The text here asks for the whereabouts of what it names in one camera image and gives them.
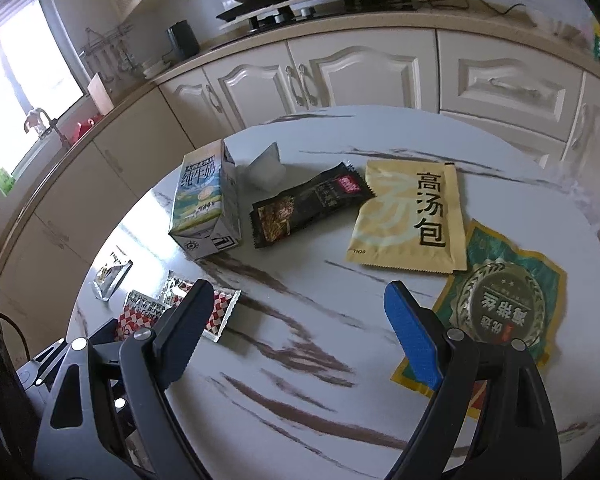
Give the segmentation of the small yellow silver sachet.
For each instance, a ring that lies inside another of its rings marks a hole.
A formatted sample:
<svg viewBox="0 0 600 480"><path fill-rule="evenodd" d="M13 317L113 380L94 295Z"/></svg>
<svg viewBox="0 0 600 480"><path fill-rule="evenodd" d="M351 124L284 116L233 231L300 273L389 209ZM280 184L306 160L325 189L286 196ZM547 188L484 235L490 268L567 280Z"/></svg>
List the small yellow silver sachet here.
<svg viewBox="0 0 600 480"><path fill-rule="evenodd" d="M129 273L133 261L118 245L111 248L104 264L98 269L92 289L100 301L108 301Z"/></svg>

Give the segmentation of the green gold food bag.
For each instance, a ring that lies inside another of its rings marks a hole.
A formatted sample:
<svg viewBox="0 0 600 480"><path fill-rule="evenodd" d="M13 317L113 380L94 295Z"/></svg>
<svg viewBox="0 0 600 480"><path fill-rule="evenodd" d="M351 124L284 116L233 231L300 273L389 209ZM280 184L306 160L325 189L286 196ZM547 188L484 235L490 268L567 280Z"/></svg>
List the green gold food bag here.
<svg viewBox="0 0 600 480"><path fill-rule="evenodd" d="M438 319L478 342L520 339L543 367L564 316L566 271L476 220L469 223L466 249L468 269L446 280L434 304Z"/></svg>

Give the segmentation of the milk carton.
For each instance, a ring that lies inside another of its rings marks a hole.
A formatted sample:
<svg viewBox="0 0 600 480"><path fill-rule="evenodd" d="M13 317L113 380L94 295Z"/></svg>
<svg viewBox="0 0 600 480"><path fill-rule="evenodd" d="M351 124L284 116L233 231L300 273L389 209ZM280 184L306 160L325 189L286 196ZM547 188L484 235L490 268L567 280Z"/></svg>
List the milk carton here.
<svg viewBox="0 0 600 480"><path fill-rule="evenodd" d="M236 167L223 140L184 156L169 235L194 260L224 252L242 241Z"/></svg>

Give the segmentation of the yellow soup packet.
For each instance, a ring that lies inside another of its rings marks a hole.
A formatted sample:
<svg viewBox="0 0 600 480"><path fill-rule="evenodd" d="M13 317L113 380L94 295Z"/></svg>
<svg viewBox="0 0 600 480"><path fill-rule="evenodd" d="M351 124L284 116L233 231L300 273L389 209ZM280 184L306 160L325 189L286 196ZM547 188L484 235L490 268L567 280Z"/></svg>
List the yellow soup packet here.
<svg viewBox="0 0 600 480"><path fill-rule="evenodd" d="M467 269L454 165L370 159L365 180L375 196L358 211L348 261L437 274Z"/></svg>

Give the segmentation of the black snack wrapper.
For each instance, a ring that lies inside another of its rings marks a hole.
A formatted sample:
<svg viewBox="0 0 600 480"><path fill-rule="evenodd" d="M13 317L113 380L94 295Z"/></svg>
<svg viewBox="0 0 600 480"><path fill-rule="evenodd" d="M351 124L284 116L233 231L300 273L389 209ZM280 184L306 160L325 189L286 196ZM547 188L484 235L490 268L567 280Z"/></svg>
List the black snack wrapper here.
<svg viewBox="0 0 600 480"><path fill-rule="evenodd" d="M352 165L340 162L309 181L254 203L253 245L272 246L336 212L365 204L375 194Z"/></svg>

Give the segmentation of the kitchen window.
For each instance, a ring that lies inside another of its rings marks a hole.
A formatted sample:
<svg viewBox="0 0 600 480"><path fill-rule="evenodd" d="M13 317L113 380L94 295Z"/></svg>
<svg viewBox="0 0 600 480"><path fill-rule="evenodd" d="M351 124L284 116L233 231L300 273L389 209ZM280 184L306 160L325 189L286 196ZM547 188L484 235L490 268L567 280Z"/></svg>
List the kitchen window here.
<svg viewBox="0 0 600 480"><path fill-rule="evenodd" d="M27 114L41 107L57 119L84 96L61 52L41 0L0 3L0 167L17 180L42 144L25 133Z"/></svg>

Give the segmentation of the lower kitchen cabinets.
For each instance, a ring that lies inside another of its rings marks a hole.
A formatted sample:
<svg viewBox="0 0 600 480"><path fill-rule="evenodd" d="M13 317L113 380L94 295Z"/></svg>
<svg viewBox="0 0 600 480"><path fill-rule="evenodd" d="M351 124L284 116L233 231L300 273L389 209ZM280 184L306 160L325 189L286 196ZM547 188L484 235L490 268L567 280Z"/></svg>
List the lower kitchen cabinets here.
<svg viewBox="0 0 600 480"><path fill-rule="evenodd" d="M528 30L381 27L234 44L143 84L56 164L0 253L11 307L60 281L72 304L100 246L190 148L343 105L442 113L516 148L571 157L600 131L600 67Z"/></svg>

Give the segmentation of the green dish soap bottle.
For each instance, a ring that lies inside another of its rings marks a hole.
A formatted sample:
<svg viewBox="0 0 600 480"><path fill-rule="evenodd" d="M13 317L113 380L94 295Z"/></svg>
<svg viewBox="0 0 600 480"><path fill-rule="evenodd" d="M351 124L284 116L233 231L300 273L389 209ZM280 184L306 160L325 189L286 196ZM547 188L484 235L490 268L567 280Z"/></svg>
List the green dish soap bottle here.
<svg viewBox="0 0 600 480"><path fill-rule="evenodd" d="M15 184L15 178L5 169L0 167L0 191L8 195Z"/></svg>

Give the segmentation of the red dish rack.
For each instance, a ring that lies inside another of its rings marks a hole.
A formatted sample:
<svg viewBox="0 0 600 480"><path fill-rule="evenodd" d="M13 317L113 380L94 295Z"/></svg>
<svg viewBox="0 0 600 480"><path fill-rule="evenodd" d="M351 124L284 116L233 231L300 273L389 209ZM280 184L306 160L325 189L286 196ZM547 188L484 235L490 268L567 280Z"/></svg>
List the red dish rack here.
<svg viewBox="0 0 600 480"><path fill-rule="evenodd" d="M91 128L94 128L104 118L102 115L96 115L88 118L85 122L78 122L76 128L74 128L73 135L71 137L71 143L77 144L78 141L85 136Z"/></svg>

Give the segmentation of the round white marble table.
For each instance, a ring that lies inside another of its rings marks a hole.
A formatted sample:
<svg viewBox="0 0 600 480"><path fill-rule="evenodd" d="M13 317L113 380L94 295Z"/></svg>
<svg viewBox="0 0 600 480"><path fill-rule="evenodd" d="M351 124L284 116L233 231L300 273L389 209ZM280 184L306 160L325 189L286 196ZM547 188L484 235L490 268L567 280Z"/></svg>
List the round white marble table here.
<svg viewBox="0 0 600 480"><path fill-rule="evenodd" d="M543 380L562 468L600 437L600 241L585 216L527 155L441 115L343 106L294 115L226 141L238 166L277 144L294 186L340 162L452 162L467 220L540 252L567 274L566 304ZM265 249L192 261L168 234L178 178L157 183L112 231L132 269L108 302L90 283L76 298L70 338L115 318L130 290L158 294L166 274L240 291L218 341L202 340L168 392L182 428L215 479L381 479L404 449L426 396L391 376L403 351L384 290L404 283L431 307L445 279L372 268L346 258L356 214L338 212Z"/></svg>

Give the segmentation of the wooden cutting board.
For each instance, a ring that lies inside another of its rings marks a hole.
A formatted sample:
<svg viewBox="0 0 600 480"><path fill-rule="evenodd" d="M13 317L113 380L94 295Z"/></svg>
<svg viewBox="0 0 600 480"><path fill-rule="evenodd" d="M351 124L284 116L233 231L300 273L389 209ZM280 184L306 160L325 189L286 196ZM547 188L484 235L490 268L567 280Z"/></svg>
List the wooden cutting board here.
<svg viewBox="0 0 600 480"><path fill-rule="evenodd" d="M94 76L87 85L87 91L99 114L106 116L114 109L114 101L105 84L102 82L99 73L94 73Z"/></svg>

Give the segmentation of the stacked white dishes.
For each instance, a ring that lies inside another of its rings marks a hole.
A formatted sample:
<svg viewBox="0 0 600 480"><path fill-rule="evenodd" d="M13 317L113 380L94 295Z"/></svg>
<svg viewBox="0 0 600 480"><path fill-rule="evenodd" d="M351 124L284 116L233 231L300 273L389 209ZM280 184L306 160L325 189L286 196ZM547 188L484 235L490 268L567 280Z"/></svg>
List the stacked white dishes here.
<svg viewBox="0 0 600 480"><path fill-rule="evenodd" d="M142 64L142 74L145 79L149 80L165 72L171 65L172 62L170 60L165 60L164 58L148 60Z"/></svg>

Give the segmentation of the hanging utensil rack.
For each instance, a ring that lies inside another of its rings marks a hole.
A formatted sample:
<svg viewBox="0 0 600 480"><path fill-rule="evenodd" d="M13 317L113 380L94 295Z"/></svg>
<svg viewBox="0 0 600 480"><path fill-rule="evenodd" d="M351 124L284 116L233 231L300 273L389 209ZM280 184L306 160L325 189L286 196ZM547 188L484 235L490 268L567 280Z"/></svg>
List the hanging utensil rack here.
<svg viewBox="0 0 600 480"><path fill-rule="evenodd" d="M137 69L134 55L128 46L129 33L133 26L120 25L101 34L87 27L86 44L79 52L84 70L91 76L99 74L105 84L122 81L122 75Z"/></svg>

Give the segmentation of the black kettle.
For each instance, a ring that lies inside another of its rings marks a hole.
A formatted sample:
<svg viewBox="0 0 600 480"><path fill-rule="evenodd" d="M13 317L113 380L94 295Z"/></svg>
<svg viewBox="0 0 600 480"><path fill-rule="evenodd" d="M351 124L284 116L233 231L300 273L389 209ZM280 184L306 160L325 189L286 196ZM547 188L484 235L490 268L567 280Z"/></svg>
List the black kettle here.
<svg viewBox="0 0 600 480"><path fill-rule="evenodd" d="M200 53L200 45L188 21L183 20L173 24L166 33L178 61L188 60Z"/></svg>

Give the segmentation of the black gas stove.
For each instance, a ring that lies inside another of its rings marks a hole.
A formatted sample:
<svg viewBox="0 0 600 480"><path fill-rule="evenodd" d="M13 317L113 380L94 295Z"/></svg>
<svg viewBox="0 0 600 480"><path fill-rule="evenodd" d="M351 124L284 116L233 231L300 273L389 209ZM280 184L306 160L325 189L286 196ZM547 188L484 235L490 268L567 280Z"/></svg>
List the black gas stove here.
<svg viewBox="0 0 600 480"><path fill-rule="evenodd" d="M260 9L234 6L216 18L222 22L221 30L246 26L250 34L255 34L342 14L413 9L413 0L287 0Z"/></svg>

